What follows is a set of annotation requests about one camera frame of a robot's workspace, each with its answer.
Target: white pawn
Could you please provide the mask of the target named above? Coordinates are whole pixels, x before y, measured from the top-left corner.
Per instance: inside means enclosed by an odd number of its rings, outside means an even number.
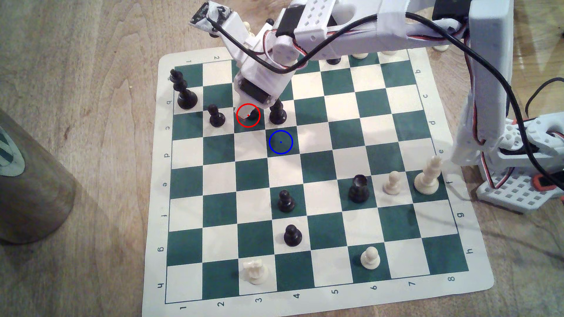
[[[423,169],[423,172],[415,177],[415,189],[425,195],[434,194],[439,188],[439,181],[437,180],[439,175],[440,156],[433,156]]]
[[[262,260],[243,263],[243,269],[249,275],[249,282],[254,285],[262,284],[268,278],[268,267],[262,264]]]
[[[390,175],[388,175],[388,181],[384,184],[384,191],[388,195],[397,195],[399,194],[399,172],[392,171]]]
[[[369,270],[374,270],[380,265],[380,255],[378,254],[378,249],[373,246],[369,246],[366,251],[360,256],[360,263],[364,268]]]
[[[352,56],[356,59],[365,59],[368,57],[368,53],[353,54]]]

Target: black chess piece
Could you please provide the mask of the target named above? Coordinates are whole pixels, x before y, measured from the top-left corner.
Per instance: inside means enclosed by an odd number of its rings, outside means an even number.
[[[215,104],[208,106],[208,112],[210,113],[210,124],[214,127],[220,127],[225,123],[225,115],[219,112]]]
[[[293,197],[290,196],[290,192],[288,192],[287,190],[282,190],[278,194],[278,197],[280,198],[278,199],[278,209],[280,209],[281,212],[289,213],[294,210],[296,201]]]
[[[338,63],[341,62],[341,58],[334,58],[334,59],[328,59],[326,60],[327,64],[329,65],[337,65]]]
[[[357,175],[352,179],[352,186],[349,188],[349,199],[356,203],[365,202],[370,196],[368,191],[368,180],[364,175]]]
[[[270,122],[275,125],[281,125],[286,122],[286,110],[284,110],[284,105],[280,99],[278,99],[272,107],[270,107]]]
[[[298,245],[302,242],[302,232],[293,224],[289,224],[288,227],[286,227],[286,232],[284,233],[284,242],[287,246]]]

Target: wood grain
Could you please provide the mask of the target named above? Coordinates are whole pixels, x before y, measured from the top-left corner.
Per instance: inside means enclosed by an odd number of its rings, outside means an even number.
[[[289,1],[230,0],[253,30]],[[0,245],[5,316],[139,316],[158,60],[220,46],[188,26],[201,1],[6,0],[0,3],[0,107],[76,177],[74,211],[37,243]],[[521,101],[564,75],[561,0],[515,3],[513,87]],[[458,49],[429,50],[451,132],[468,92]],[[558,83],[533,114],[561,111]],[[463,168],[470,193],[481,179]],[[517,215],[474,201],[490,290],[311,316],[564,315],[564,213]]]

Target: chess piece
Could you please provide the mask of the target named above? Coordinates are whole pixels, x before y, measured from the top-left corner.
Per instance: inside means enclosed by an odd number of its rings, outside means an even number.
[[[368,57],[368,53],[353,54],[352,56],[356,59],[365,59],[366,57]]]
[[[283,213],[291,212],[296,206],[296,201],[290,196],[290,192],[282,190],[278,194],[278,209]]]
[[[244,262],[243,269],[247,272],[251,284],[262,284],[268,278],[268,267],[265,266],[260,259]]]
[[[423,169],[423,172],[415,177],[415,189],[425,195],[434,194],[439,188],[439,181],[437,180],[439,175],[440,156],[433,156]]]
[[[275,125],[281,125],[286,122],[286,110],[284,110],[284,105],[282,105],[280,99],[278,99],[274,105],[270,107],[270,116],[268,118],[270,119],[270,122]]]
[[[352,186],[349,188],[349,199],[356,203],[365,202],[370,196],[368,191],[368,180],[364,175],[357,175],[352,179]]]
[[[388,175],[388,181],[384,184],[384,192],[386,192],[386,194],[399,194],[399,175],[398,171],[392,171],[390,175]]]
[[[289,224],[284,233],[284,242],[287,246],[297,246],[302,242],[302,232],[293,224]]]
[[[380,255],[378,254],[378,249],[373,246],[369,246],[360,256],[360,264],[369,270],[377,268],[378,265],[380,265]]]
[[[215,104],[208,106],[208,112],[210,113],[210,124],[214,127],[220,127],[225,123],[225,115],[219,112]]]

